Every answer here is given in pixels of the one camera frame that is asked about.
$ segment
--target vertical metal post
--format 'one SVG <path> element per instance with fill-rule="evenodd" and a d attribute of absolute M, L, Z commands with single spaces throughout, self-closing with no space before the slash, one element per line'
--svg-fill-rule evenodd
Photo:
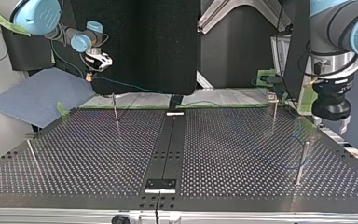
<path fill-rule="evenodd" d="M 34 154 L 34 148 L 32 147 L 32 143 L 30 139 L 27 139 L 27 144 L 29 149 L 31 150 L 32 157 L 34 158 L 35 161 L 37 161 L 36 155 Z"/>
<path fill-rule="evenodd" d="M 305 162 L 307 159 L 307 154 L 308 154 L 309 148 L 310 148 L 310 142 L 305 142 L 303 145 L 303 152 L 301 154 L 300 164 L 298 166 L 296 185 L 299 185 L 301 182 L 301 176 L 302 176 L 302 173 L 304 170 L 304 166 L 306 165 Z"/>

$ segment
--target perforated metal tabletop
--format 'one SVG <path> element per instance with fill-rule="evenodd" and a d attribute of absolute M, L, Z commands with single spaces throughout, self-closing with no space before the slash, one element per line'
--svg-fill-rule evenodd
<path fill-rule="evenodd" d="M 358 160 L 273 108 L 79 110 L 0 159 L 0 207 L 358 213 Z M 303 143 L 310 143 L 300 164 Z M 300 185 L 299 166 L 304 165 Z M 145 194 L 150 179 L 175 194 Z"/>

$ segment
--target green paper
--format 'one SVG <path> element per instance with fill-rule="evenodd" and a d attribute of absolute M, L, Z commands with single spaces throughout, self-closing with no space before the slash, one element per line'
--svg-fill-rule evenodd
<path fill-rule="evenodd" d="M 31 34 L 27 31 L 27 29 L 7 21 L 1 14 L 0 14 L 0 25 L 2 25 L 3 27 L 7 28 L 8 30 L 14 33 L 31 36 Z"/>
<path fill-rule="evenodd" d="M 276 74 L 277 74 L 277 71 L 275 69 L 258 70 L 257 83 L 256 83 L 257 87 L 274 87 L 274 84 L 262 81 L 261 77 L 275 77 Z"/>
<path fill-rule="evenodd" d="M 58 102 L 58 103 L 57 103 L 57 109 L 58 109 L 58 111 L 60 112 L 61 116 L 67 117 L 67 116 L 69 115 L 69 111 L 67 111 L 67 110 L 65 109 L 65 107 L 63 106 L 63 103 Z"/>
<path fill-rule="evenodd" d="M 298 113 L 311 113 L 312 105 L 318 99 L 318 94 L 313 90 L 312 85 L 307 85 L 304 89 L 303 98 L 298 106 Z"/>

